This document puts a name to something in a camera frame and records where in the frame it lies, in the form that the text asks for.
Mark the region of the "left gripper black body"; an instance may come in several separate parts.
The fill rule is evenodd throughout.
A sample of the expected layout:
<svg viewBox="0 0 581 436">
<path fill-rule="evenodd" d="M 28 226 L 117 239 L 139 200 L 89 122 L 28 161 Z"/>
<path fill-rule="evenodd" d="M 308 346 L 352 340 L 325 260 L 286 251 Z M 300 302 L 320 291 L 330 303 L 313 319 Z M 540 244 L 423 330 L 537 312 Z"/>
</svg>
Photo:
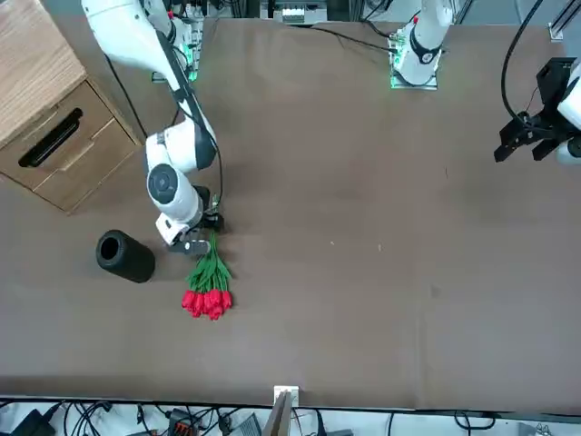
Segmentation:
<svg viewBox="0 0 581 436">
<path fill-rule="evenodd" d="M 574 66 L 575 57 L 553 57 L 537 73 L 544 116 L 553 116 L 559 103 L 570 94 L 576 84 L 576 78 L 571 80 Z"/>
</svg>

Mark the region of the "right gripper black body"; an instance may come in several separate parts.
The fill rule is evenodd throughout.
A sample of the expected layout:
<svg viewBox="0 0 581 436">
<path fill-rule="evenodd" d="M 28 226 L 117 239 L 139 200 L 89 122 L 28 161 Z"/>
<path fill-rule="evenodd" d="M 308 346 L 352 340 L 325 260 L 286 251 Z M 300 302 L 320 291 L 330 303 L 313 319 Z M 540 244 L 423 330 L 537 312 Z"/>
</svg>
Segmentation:
<svg viewBox="0 0 581 436">
<path fill-rule="evenodd" d="M 218 211 L 217 200 L 211 197 L 211 192 L 207 187 L 194 185 L 193 188 L 202 200 L 203 209 L 202 218 L 195 228 L 221 232 L 224 228 L 224 219 Z"/>
</svg>

